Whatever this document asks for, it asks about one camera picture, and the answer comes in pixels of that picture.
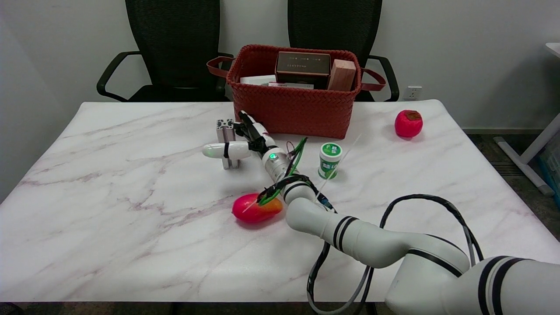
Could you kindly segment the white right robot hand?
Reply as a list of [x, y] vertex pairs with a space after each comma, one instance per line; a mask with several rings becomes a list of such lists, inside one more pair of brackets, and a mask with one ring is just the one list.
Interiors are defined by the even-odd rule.
[[264, 125], [258, 123], [244, 110], [238, 112], [240, 122], [233, 123], [235, 134], [246, 138], [245, 141], [228, 141], [211, 143], [202, 148], [202, 154], [212, 159], [241, 160], [248, 158], [252, 152], [262, 157], [266, 152], [277, 147]]

